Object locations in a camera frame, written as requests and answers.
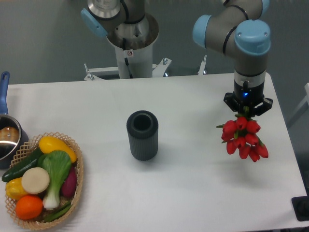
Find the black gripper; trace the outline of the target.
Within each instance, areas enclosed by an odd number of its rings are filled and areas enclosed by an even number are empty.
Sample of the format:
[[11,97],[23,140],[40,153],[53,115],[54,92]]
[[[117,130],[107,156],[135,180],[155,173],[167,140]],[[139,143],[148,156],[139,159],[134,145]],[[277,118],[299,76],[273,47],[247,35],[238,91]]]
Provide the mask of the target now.
[[234,73],[234,92],[225,93],[224,102],[233,112],[243,111],[247,106],[251,117],[260,116],[272,108],[273,100],[264,98],[265,73],[244,76]]

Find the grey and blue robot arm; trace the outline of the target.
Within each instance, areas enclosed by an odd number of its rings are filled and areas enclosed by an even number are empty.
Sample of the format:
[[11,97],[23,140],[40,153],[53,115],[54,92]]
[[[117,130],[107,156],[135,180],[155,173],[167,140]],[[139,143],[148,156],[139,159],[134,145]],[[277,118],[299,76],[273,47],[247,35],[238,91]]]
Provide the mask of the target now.
[[[270,28],[260,20],[267,0],[225,0],[217,16],[202,15],[194,24],[196,44],[235,61],[234,91],[224,102],[232,111],[248,117],[268,111],[272,99],[264,96]],[[122,79],[162,76],[165,66],[153,67],[153,44],[158,23],[146,13],[142,0],[90,0],[81,17],[96,36],[114,46]]]

